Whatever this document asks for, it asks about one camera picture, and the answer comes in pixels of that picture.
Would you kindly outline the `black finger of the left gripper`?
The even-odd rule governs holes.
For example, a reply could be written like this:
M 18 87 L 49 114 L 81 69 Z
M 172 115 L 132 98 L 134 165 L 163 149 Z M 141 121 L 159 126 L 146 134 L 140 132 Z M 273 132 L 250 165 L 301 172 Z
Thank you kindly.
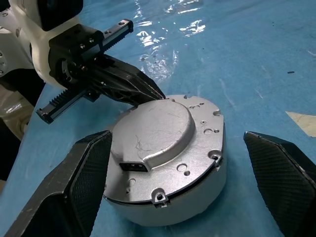
M 114 82 L 121 80 L 120 84 L 130 85 L 137 95 L 146 99 L 165 99 L 158 85 L 137 67 L 109 55 L 99 56 L 97 64 L 114 76 Z
M 109 98 L 138 106 L 151 101 L 141 95 L 137 95 L 133 88 L 128 84 L 120 84 L 122 82 L 114 82 L 114 76 L 107 73 L 104 69 L 91 68 L 83 72 L 83 79 L 87 81 L 92 88 L 98 92 L 108 96 Z

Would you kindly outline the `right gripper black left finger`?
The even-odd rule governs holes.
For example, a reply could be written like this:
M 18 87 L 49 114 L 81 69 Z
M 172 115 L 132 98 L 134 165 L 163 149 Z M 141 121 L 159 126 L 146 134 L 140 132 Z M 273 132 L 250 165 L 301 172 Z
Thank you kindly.
M 109 130 L 75 142 L 4 237 L 90 237 L 106 186 L 111 144 Z

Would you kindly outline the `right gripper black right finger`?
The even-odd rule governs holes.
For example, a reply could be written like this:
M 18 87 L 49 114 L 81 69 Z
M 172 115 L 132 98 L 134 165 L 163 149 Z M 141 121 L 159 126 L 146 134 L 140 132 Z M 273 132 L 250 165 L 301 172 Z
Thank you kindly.
M 316 164 L 295 144 L 247 131 L 257 187 L 285 237 L 316 237 Z

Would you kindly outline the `silver motor end cover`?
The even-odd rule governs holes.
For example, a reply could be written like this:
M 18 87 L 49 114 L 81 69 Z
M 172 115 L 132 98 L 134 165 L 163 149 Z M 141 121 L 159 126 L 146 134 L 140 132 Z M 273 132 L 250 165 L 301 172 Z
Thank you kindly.
M 212 102 L 170 95 L 127 112 L 112 129 L 104 195 L 122 203 L 160 203 L 213 170 L 224 151 L 224 117 Z

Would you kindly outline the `silver motor stator housing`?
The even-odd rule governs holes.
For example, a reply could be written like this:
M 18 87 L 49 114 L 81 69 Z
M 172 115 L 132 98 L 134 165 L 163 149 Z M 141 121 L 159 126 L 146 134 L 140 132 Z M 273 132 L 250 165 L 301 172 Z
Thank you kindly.
M 110 200 L 105 195 L 104 198 L 116 212 L 133 223 L 142 226 L 172 225 L 204 212 L 223 190 L 226 177 L 226 159 L 223 151 L 223 160 L 218 170 L 211 171 L 195 186 L 184 189 L 167 201 L 155 204 L 130 204 Z

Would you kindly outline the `beige tape patch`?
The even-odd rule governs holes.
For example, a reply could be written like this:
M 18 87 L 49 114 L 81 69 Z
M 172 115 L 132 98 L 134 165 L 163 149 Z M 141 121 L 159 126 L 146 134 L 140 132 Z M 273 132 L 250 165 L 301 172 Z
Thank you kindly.
M 316 116 L 288 112 L 286 114 L 310 137 L 316 138 Z

